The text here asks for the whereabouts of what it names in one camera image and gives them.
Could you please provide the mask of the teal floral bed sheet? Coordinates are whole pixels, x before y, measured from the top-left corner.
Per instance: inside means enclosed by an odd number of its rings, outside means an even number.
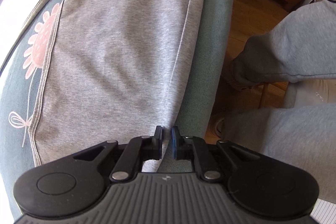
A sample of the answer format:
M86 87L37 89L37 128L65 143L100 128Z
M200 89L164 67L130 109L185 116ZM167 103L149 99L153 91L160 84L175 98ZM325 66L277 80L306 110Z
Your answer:
M13 186L34 163L29 129L46 49L63 0L3 0L1 3L1 216L19 218ZM214 104L226 51L233 0L203 0L193 61L173 126L203 136Z

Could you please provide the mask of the grey sweatpants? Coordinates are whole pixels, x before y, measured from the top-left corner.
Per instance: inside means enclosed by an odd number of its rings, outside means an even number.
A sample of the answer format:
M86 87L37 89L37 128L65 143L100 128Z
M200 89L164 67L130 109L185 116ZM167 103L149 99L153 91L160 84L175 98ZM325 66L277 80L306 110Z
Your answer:
M39 166L114 139L165 139L181 107L203 0L63 0L30 142Z

